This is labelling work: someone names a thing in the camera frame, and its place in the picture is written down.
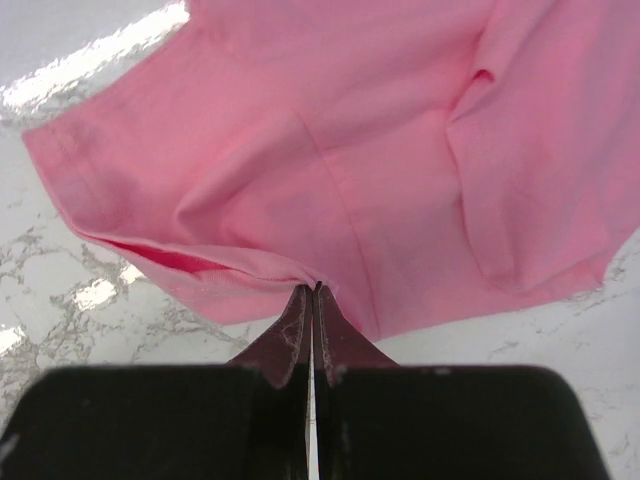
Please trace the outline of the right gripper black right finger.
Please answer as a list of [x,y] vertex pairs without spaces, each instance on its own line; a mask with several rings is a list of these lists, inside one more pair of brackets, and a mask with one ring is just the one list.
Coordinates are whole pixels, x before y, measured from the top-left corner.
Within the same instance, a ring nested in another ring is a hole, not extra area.
[[313,365],[317,389],[331,387],[340,370],[398,368],[343,315],[328,286],[313,292]]

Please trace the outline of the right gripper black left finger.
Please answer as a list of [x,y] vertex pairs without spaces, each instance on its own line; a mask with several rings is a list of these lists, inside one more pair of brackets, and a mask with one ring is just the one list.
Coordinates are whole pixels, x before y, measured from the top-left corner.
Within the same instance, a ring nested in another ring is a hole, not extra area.
[[307,390],[312,291],[297,286],[277,320],[225,366],[254,374],[267,390]]

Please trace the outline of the pink t shirt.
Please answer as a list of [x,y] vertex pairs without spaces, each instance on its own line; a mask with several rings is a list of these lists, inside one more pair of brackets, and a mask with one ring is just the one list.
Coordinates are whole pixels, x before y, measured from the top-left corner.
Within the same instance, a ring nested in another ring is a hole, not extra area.
[[215,322],[373,340],[597,288],[639,226],[635,1],[193,1],[24,144],[78,236]]

